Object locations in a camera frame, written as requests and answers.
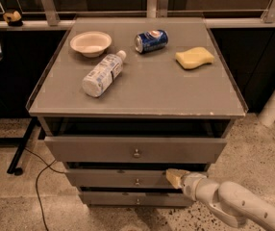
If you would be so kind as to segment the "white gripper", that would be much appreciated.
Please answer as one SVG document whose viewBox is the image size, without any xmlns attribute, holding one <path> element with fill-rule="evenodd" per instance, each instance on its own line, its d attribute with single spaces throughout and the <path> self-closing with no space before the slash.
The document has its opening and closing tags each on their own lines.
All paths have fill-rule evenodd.
<svg viewBox="0 0 275 231">
<path fill-rule="evenodd" d="M 165 176 L 174 189 L 182 189 L 183 194 L 190 200 L 196 199 L 199 182 L 207 178 L 206 174 L 200 172 L 190 172 L 176 168 L 169 168 Z"/>
</svg>

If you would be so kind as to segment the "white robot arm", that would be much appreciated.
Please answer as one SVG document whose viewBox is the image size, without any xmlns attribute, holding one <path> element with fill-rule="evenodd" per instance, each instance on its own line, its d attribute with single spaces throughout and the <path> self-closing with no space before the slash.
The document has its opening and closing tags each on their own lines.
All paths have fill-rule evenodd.
<svg viewBox="0 0 275 231">
<path fill-rule="evenodd" d="M 241 185 L 221 184 L 205 174 L 170 168 L 166 179 L 192 201 L 202 202 L 216 217 L 229 226 L 243 227 L 248 219 L 266 231 L 275 231 L 275 207 L 261 200 Z"/>
</svg>

